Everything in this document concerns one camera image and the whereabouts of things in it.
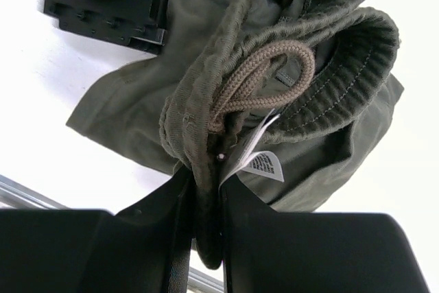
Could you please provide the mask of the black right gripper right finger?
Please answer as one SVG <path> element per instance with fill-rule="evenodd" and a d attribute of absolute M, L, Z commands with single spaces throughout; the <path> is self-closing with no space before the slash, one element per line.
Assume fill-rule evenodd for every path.
<path fill-rule="evenodd" d="M 236 176 L 220 188 L 227 292 L 428 291 L 398 223 L 383 213 L 280 213 Z"/>

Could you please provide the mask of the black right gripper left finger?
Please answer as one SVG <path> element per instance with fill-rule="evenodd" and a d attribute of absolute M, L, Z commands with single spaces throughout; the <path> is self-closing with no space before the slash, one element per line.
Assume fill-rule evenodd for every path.
<path fill-rule="evenodd" d="M 2 292 L 185 292 L 192 175 L 180 169 L 134 205 L 1 211 Z"/>

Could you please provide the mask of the olive green shorts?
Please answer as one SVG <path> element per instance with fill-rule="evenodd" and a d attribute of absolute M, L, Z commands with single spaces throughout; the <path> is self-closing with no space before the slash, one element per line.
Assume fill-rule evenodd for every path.
<path fill-rule="evenodd" d="M 268 114 L 257 144 L 284 181 L 239 179 L 277 211 L 315 211 L 386 134 L 403 86 L 399 31 L 364 0 L 169 0 L 161 54 L 100 78 L 68 127 L 140 165 L 196 182 L 195 240 L 222 262 L 220 172 Z"/>

